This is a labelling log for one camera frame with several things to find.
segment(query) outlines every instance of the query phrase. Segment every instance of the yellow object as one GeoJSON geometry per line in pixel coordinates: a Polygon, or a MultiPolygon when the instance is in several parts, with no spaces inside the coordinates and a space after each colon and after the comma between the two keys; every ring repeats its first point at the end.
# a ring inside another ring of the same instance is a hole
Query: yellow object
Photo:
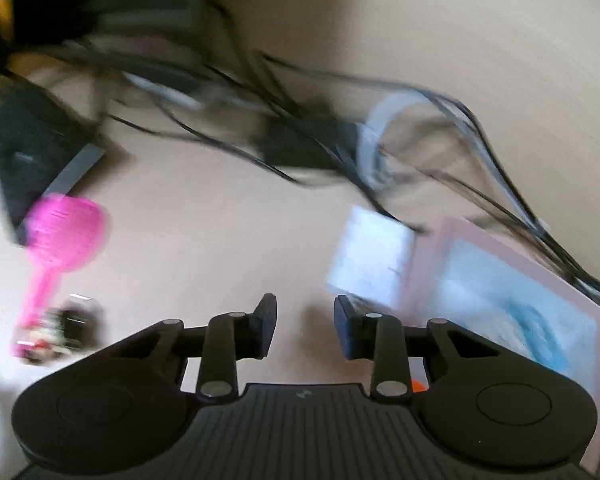
{"type": "Polygon", "coordinates": [[[13,5],[11,0],[0,0],[0,35],[7,43],[13,42],[13,5]]]}

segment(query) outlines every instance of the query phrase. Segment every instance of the silver screw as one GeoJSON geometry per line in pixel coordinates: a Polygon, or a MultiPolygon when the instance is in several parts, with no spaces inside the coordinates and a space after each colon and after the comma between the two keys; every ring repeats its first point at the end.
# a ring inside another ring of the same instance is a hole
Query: silver screw
{"type": "Polygon", "coordinates": [[[200,393],[205,397],[224,397],[231,393],[231,385],[224,381],[209,381],[200,387],[200,393]]]}
{"type": "Polygon", "coordinates": [[[384,381],[376,386],[376,392],[383,397],[400,397],[408,391],[407,385],[400,381],[384,381]]]}

